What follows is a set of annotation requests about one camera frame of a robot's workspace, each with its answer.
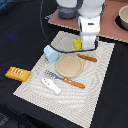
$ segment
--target fork handle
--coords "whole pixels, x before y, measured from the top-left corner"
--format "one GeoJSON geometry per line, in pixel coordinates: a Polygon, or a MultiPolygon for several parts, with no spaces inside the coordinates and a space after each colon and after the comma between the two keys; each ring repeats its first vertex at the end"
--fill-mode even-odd
{"type": "Polygon", "coordinates": [[[85,86],[81,83],[78,83],[78,82],[75,82],[75,81],[72,81],[70,79],[67,79],[67,78],[64,78],[63,80],[64,82],[68,83],[68,84],[71,84],[71,85],[74,85],[76,87],[79,87],[79,88],[85,88],[85,86]]]}

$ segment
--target orange handle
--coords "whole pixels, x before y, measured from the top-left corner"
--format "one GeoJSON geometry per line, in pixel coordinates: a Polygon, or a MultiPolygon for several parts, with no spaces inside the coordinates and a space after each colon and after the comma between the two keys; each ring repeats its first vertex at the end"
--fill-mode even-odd
{"type": "Polygon", "coordinates": [[[76,87],[79,87],[79,88],[85,88],[85,86],[81,83],[78,83],[78,82],[75,82],[75,81],[72,81],[70,79],[67,79],[67,78],[64,78],[63,80],[64,82],[68,83],[68,84],[71,84],[71,85],[74,85],[76,87]]]}
{"type": "Polygon", "coordinates": [[[92,57],[89,57],[89,56],[85,56],[85,55],[78,54],[78,57],[80,57],[80,58],[82,58],[82,59],[85,59],[85,60],[97,62],[97,59],[96,59],[96,58],[92,58],[92,57]]]}

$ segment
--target black table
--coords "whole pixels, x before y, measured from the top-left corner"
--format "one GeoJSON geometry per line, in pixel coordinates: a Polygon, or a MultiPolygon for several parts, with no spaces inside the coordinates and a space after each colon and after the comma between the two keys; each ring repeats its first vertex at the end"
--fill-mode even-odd
{"type": "MultiPolygon", "coordinates": [[[[41,0],[11,3],[0,12],[0,104],[55,128],[81,128],[14,96],[13,93],[21,82],[5,77],[10,66],[32,70],[43,54],[47,42],[40,27],[40,4],[41,0]]],[[[42,21],[49,42],[60,30],[79,34],[74,30],[48,24],[44,17],[55,10],[55,3],[45,0],[42,21]]],[[[90,128],[128,128],[128,44],[101,37],[100,40],[115,43],[115,48],[90,128]]]]}

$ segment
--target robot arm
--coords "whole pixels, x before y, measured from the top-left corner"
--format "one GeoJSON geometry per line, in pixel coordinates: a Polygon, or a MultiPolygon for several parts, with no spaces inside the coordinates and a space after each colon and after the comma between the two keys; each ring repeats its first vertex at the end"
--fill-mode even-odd
{"type": "Polygon", "coordinates": [[[80,26],[82,49],[92,49],[100,32],[100,14],[105,0],[56,0],[56,2],[61,7],[78,10],[77,22],[80,26]]]}

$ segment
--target round cutting board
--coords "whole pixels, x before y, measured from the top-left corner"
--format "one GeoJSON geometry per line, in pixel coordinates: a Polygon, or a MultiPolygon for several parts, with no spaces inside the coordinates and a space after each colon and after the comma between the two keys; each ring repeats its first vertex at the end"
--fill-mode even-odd
{"type": "Polygon", "coordinates": [[[66,54],[56,62],[56,70],[64,77],[75,77],[83,70],[82,60],[73,54],[66,54]]]}

